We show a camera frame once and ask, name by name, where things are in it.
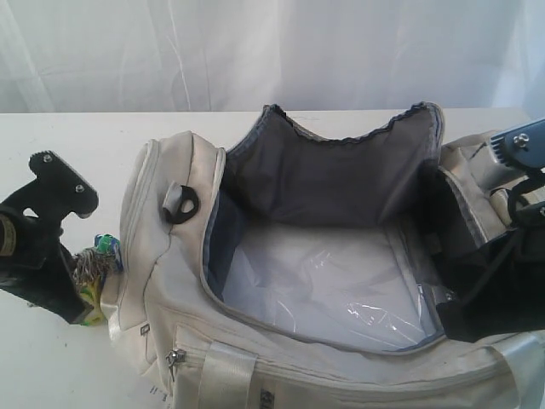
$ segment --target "clear plastic bottom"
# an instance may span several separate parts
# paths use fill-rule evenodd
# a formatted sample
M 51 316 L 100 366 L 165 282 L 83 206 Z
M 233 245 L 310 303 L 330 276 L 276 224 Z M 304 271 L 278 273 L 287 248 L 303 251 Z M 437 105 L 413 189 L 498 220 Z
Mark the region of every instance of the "clear plastic bottom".
M 377 351 L 414 346 L 435 330 L 395 234 L 253 223 L 234 253 L 224 302 L 325 342 Z

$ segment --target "zipper pull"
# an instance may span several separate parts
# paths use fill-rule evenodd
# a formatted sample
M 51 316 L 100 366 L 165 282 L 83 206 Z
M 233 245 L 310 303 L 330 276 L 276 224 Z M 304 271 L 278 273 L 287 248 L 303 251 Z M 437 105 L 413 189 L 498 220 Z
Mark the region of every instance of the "zipper pull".
M 172 382 L 174 382 L 174 365 L 180 364 L 186 360 L 186 351 L 183 349 L 172 349 L 165 359 L 167 361 L 167 365 L 169 366 Z

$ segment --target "white table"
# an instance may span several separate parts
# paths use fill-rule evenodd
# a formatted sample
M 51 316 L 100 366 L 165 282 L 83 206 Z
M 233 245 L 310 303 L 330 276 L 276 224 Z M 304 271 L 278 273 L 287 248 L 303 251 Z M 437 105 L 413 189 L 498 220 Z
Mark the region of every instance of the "white table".
M 289 112 L 326 137 L 356 136 L 385 124 L 398 111 Z M 81 173 L 100 195 L 87 220 L 70 215 L 63 244 L 72 252 L 97 233 L 118 236 L 126 181 L 141 146 L 193 130 L 217 146 L 245 135 L 257 112 L 58 113 L 0 115 L 0 200 L 28 183 L 28 159 L 51 149 Z M 504 129 L 528 117 L 516 108 L 447 109 L 445 141 Z M 70 326 L 40 308 L 0 292 L 0 407 L 43 409 L 162 407 L 151 386 L 110 349 L 107 329 Z

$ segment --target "screw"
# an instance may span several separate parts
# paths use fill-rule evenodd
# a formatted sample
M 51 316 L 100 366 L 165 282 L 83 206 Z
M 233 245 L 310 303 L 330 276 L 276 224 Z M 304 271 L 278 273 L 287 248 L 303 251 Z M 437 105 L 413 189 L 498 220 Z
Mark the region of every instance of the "screw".
M 526 147 L 529 141 L 530 141 L 530 137 L 527 134 L 516 135 L 513 138 L 513 143 L 517 147 Z

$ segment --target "white curtain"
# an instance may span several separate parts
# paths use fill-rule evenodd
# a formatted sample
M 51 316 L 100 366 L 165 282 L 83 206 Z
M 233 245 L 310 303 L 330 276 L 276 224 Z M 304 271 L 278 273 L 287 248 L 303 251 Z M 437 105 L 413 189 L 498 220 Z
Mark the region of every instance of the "white curtain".
M 0 0 L 0 112 L 523 107 L 543 0 Z

